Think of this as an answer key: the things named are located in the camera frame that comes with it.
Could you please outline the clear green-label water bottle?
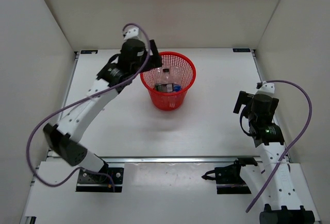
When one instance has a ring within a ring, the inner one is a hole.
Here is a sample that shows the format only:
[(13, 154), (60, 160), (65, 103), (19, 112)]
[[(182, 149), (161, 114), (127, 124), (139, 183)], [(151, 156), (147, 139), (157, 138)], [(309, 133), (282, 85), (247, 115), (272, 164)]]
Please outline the clear green-label water bottle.
[(163, 84), (164, 84), (164, 78), (163, 78), (163, 70), (162, 68), (156, 69), (154, 75), (154, 88), (158, 92), (163, 92)]

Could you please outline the clear Pepsi-label plastic bottle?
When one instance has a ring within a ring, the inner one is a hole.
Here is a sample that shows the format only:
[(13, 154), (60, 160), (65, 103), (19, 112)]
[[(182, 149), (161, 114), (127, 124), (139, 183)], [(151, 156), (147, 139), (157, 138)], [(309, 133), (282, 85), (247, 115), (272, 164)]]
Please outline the clear Pepsi-label plastic bottle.
[(162, 70), (163, 70), (163, 78), (164, 78), (163, 92), (171, 93), (173, 92), (173, 77), (170, 74), (170, 69), (163, 68)]

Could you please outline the clear blue-label water bottle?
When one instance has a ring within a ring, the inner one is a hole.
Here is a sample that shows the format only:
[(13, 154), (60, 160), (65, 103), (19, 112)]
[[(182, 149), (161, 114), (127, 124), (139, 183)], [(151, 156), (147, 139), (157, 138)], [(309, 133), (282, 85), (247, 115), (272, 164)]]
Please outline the clear blue-label water bottle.
[(182, 89), (183, 68), (179, 66), (172, 67), (173, 91), (179, 92)]

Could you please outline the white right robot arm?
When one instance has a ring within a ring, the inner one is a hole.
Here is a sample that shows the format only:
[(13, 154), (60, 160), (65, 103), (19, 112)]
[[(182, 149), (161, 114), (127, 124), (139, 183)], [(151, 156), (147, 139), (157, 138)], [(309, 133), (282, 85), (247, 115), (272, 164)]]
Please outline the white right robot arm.
[(262, 201), (260, 223), (314, 223), (313, 211), (305, 209), (291, 179), (282, 131), (273, 122), (278, 102), (267, 93), (239, 93), (234, 113), (248, 119), (246, 134), (254, 141), (263, 171), (257, 171), (259, 166), (255, 162), (241, 164), (232, 169), (232, 178), (239, 183), (245, 182), (254, 195), (247, 211), (258, 200)]

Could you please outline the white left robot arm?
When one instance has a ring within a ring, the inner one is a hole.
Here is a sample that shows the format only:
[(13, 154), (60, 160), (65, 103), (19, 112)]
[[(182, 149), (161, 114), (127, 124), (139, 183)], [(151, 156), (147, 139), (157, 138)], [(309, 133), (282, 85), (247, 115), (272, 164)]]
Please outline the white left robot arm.
[(90, 171), (90, 177), (97, 183), (106, 181), (108, 166), (79, 142), (101, 110), (131, 84), (134, 74), (161, 67), (154, 40), (150, 40), (150, 49), (152, 55), (148, 56), (142, 41), (126, 40), (120, 53), (113, 55), (98, 72), (87, 100), (72, 108), (58, 123), (43, 128), (50, 148), (69, 165)]

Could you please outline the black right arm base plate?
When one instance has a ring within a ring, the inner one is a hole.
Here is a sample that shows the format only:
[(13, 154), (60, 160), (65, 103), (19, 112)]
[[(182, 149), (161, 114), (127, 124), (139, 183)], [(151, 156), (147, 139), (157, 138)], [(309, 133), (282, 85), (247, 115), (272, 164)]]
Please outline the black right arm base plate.
[(204, 173), (201, 178), (215, 181), (217, 194), (251, 194), (245, 181), (240, 177), (241, 169), (247, 165), (257, 166), (253, 157), (237, 158), (233, 164), (224, 167), (215, 167)]

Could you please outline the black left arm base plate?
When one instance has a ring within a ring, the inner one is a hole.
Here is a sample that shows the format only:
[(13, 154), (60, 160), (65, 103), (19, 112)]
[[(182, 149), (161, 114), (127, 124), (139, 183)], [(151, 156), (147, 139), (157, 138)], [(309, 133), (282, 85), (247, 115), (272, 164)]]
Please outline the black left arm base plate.
[(79, 171), (76, 191), (92, 193), (121, 193), (124, 179), (124, 167), (110, 167), (107, 174), (113, 179), (114, 187), (106, 176), (93, 175)]

